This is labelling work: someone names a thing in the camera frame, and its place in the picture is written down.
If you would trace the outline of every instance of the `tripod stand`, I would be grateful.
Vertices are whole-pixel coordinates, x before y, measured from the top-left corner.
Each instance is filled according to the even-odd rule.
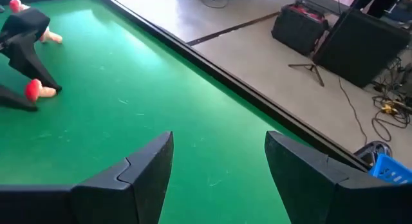
[[[319,81],[319,84],[324,87],[324,82],[322,80],[321,74],[319,73],[319,70],[317,69],[317,65],[315,64],[289,64],[289,67],[304,67],[305,69],[314,72],[316,74],[317,80]]]

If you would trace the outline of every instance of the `speaker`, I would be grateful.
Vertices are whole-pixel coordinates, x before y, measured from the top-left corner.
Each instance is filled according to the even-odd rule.
[[[358,10],[344,12],[314,63],[354,85],[368,85],[408,44],[410,34]]]
[[[298,53],[308,56],[328,26],[321,14],[303,5],[286,5],[276,18],[272,37]]]

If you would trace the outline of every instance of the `concrete floor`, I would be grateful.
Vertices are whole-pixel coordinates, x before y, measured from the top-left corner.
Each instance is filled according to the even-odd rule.
[[[278,12],[294,0],[230,0],[224,9],[200,0],[121,0],[137,14],[185,42]]]
[[[121,0],[138,14],[160,25],[182,40],[199,37],[277,12],[294,0],[230,0],[224,9],[207,8],[199,0]],[[208,59],[229,70],[277,104],[304,120],[338,144],[355,152],[364,145],[359,126],[338,77],[320,69],[325,82],[322,88],[314,75],[305,69],[292,69],[288,64],[310,60],[274,40],[270,30],[274,19],[248,26],[194,46]],[[368,141],[380,140],[371,125],[378,111],[372,104],[372,93],[342,79],[352,104],[357,110]],[[388,127],[393,140],[389,143],[394,157],[412,168],[412,127]]]

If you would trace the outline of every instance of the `red ball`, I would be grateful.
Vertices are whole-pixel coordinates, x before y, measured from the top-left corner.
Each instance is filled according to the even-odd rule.
[[[33,79],[27,84],[24,94],[26,98],[35,102],[39,98],[41,82],[38,79]]]
[[[20,12],[21,1],[20,0],[11,0],[10,9],[12,12]]]

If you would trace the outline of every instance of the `blue crate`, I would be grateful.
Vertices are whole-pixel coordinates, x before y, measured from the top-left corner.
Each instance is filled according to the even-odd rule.
[[[378,161],[369,174],[385,182],[404,184],[412,183],[412,171],[385,154],[378,155]]]

